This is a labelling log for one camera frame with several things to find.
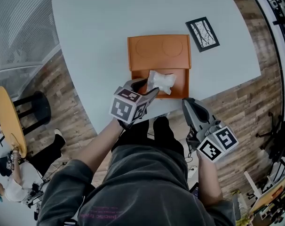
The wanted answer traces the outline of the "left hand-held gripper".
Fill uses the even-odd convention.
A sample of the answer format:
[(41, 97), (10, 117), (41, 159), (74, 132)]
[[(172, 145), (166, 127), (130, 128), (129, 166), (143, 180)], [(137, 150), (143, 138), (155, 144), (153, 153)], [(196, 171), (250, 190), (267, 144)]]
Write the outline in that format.
[(144, 116), (145, 109), (159, 93), (159, 87), (156, 87), (143, 95), (138, 94), (147, 80), (137, 78), (127, 81), (123, 87), (118, 87), (113, 95), (109, 114), (115, 117), (124, 129), (129, 129), (136, 120)]

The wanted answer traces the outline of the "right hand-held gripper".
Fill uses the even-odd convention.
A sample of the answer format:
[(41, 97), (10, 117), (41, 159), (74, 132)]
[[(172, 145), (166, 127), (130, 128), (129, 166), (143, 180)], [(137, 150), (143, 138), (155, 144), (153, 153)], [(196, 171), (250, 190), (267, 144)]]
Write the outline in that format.
[[(199, 129), (198, 132), (190, 129), (187, 135), (186, 142), (190, 150), (199, 152), (211, 162), (216, 162), (238, 145), (231, 128), (224, 122), (215, 120), (211, 109), (201, 101), (191, 97), (183, 98), (182, 110), (187, 125)], [(199, 128), (199, 125), (205, 123), (212, 124)]]

